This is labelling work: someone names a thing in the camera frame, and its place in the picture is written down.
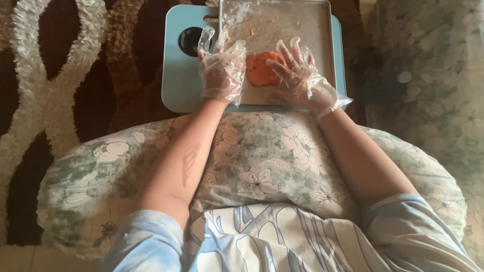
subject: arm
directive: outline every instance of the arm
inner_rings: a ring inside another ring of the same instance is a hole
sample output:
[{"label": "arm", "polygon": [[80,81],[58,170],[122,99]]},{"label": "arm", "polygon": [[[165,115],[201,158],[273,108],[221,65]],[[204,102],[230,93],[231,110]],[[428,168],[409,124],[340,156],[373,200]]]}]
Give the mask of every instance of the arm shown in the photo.
[{"label": "arm", "polygon": [[182,229],[186,228],[188,206],[200,183],[217,125],[225,107],[240,100],[245,73],[245,41],[237,41],[224,51],[226,32],[222,32],[210,53],[209,41],[214,33],[212,27],[205,27],[198,42],[199,73],[206,99],[155,166],[138,207],[163,212]]},{"label": "arm", "polygon": [[287,67],[268,61],[289,89],[277,92],[276,97],[315,116],[345,183],[363,209],[393,195],[418,194],[393,161],[340,108],[351,100],[338,94],[318,73],[311,52],[299,48],[298,42],[298,37],[291,40],[292,54],[282,41],[277,44]]},{"label": "arm", "polygon": [[213,135],[227,103],[206,99],[154,168],[139,203],[140,210],[168,214],[185,229],[188,205],[207,163]]},{"label": "arm", "polygon": [[390,196],[418,194],[405,174],[342,109],[320,117],[318,123],[346,185],[364,210]]}]

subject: sleeve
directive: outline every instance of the sleeve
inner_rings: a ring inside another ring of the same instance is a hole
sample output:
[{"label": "sleeve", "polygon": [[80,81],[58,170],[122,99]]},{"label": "sleeve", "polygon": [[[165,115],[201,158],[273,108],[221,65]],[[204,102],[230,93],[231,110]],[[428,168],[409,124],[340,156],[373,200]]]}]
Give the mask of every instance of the sleeve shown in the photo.
[{"label": "sleeve", "polygon": [[142,210],[126,217],[101,271],[182,270],[183,230],[169,215]]},{"label": "sleeve", "polygon": [[363,222],[368,240],[392,271],[481,271],[419,195],[389,197],[373,205]]}]

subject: gloved hand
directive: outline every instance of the gloved hand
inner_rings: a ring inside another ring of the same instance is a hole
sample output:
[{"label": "gloved hand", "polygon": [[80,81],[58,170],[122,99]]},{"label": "gloved hand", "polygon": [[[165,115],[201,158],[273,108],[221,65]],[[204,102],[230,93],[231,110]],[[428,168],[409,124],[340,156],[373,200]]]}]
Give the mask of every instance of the gloved hand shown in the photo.
[{"label": "gloved hand", "polygon": [[224,50],[228,30],[220,33],[215,48],[209,52],[210,39],[215,34],[213,27],[203,28],[198,42],[199,74],[203,81],[203,95],[222,102],[233,102],[239,106],[242,82],[245,75],[245,41],[238,40],[231,48]]},{"label": "gloved hand", "polygon": [[299,48],[299,37],[291,39],[289,52],[282,40],[277,42],[277,51],[283,56],[287,67],[267,60],[267,64],[282,78],[288,91],[276,91],[275,99],[286,101],[294,108],[307,109],[316,119],[351,103],[352,99],[340,95],[315,66],[314,57],[308,47]]}]

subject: forearm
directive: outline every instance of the forearm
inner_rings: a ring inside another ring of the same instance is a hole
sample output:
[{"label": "forearm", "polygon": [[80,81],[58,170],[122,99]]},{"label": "forearm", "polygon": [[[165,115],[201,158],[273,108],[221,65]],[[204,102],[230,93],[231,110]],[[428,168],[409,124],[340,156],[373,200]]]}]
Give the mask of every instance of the forearm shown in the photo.
[{"label": "forearm", "polygon": [[404,173],[342,109],[318,122],[346,185],[363,209],[393,195],[418,194]]},{"label": "forearm", "polygon": [[140,210],[157,210],[173,217],[184,229],[188,205],[207,162],[213,136],[226,104],[206,100],[182,132],[170,142],[141,195]]}]

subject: person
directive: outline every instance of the person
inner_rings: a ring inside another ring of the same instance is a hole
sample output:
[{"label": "person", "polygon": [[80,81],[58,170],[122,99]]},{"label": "person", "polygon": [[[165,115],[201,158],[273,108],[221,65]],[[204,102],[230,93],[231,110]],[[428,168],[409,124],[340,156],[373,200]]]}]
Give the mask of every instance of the person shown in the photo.
[{"label": "person", "polygon": [[226,106],[240,99],[245,71],[244,41],[224,50],[221,37],[209,53],[210,31],[204,29],[198,47],[206,98],[155,165],[102,271],[480,271],[408,178],[341,109],[348,100],[318,73],[298,38],[291,52],[277,44],[287,66],[268,61],[288,87],[274,97],[315,118],[363,225],[261,203],[205,212],[188,229],[217,125]]}]

